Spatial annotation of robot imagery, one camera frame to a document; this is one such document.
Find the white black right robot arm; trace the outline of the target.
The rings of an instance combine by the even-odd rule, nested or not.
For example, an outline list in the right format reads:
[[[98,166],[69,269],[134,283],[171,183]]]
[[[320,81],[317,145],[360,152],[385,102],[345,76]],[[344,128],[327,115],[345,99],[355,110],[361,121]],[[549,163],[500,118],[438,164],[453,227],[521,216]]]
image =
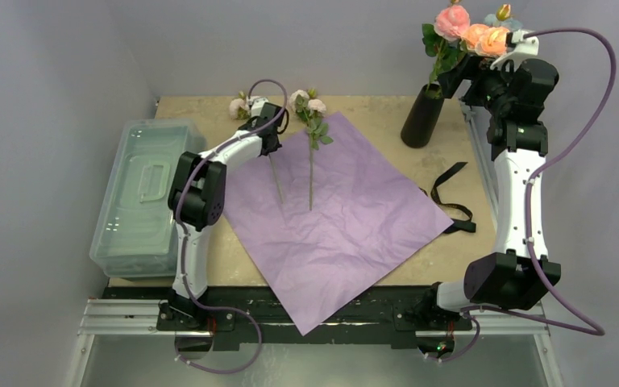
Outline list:
[[[548,132],[539,116],[559,82],[556,67],[539,59],[494,66],[489,58],[468,55],[438,80],[446,97],[462,81],[470,81],[463,101],[491,115],[486,136],[499,208],[492,252],[472,261],[463,279],[438,284],[436,298],[422,303],[420,316],[432,328],[448,322],[452,312],[473,306],[528,310],[558,283],[562,272],[548,258],[541,200]]]

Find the pale pink rose stem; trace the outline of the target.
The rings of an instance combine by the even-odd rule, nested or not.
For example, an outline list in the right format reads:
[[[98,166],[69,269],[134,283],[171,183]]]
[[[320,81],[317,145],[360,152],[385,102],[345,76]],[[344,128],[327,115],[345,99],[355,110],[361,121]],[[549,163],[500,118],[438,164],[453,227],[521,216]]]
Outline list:
[[[246,95],[244,92],[241,92],[238,98],[235,100],[235,104],[233,105],[233,107],[237,108],[237,118],[246,118],[245,123],[241,127],[239,127],[239,130],[243,130],[245,132],[249,131],[258,136],[258,133],[260,131],[263,131],[268,127],[275,127],[278,130],[279,136],[283,134],[285,132],[286,126],[284,126],[284,128],[281,127],[284,124],[284,120],[288,116],[287,110],[282,106],[267,102],[262,109],[261,115],[251,118],[247,107],[247,98],[250,96],[251,95]],[[271,154],[266,157],[269,159],[269,163],[271,165],[272,178],[276,185],[279,202],[280,204],[283,204],[284,195],[281,188],[280,179],[278,177],[276,164]]]

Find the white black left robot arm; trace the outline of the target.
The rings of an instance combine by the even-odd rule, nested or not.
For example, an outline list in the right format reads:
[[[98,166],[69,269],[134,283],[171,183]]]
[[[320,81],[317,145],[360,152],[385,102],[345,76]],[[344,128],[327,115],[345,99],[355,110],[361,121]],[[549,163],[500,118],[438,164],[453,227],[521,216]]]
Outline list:
[[[178,159],[168,194],[178,234],[172,289],[185,299],[177,308],[177,320],[187,329],[197,330],[208,319],[208,308],[197,300],[208,286],[210,236],[223,214],[227,173],[279,149],[279,127],[285,116],[283,107],[259,98],[252,103],[251,118],[228,140],[204,152],[184,152]]]

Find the purple tissue paper sheet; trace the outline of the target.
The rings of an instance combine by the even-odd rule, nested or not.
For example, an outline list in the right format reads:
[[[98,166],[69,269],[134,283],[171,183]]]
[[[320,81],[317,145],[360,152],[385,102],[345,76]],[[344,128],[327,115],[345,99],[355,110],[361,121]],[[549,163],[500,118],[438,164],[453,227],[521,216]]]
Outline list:
[[[226,178],[226,220],[302,335],[452,224],[344,115],[326,121],[331,144],[299,133]]]

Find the peach pink rose stem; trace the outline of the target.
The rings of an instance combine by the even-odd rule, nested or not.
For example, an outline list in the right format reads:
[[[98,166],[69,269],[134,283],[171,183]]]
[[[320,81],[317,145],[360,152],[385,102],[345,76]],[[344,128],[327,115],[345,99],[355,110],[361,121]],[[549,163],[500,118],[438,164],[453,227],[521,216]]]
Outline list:
[[[504,4],[493,14],[499,20],[508,19],[513,17],[512,7]],[[432,23],[422,24],[426,55],[434,58],[428,84],[437,83],[441,73],[452,69],[468,54],[488,57],[505,54],[506,38],[510,32],[507,28],[490,27],[484,22],[473,23],[459,1],[450,1]]]

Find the blue flower stem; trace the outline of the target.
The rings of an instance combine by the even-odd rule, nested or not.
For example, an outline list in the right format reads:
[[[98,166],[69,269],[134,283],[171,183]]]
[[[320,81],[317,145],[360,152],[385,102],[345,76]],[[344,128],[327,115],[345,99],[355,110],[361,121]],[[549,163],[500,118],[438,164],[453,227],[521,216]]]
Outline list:
[[[504,27],[509,31],[518,31],[523,28],[523,24],[515,19],[514,17],[509,17],[505,20],[499,20],[495,14],[488,14],[484,18],[484,24],[490,27]]]

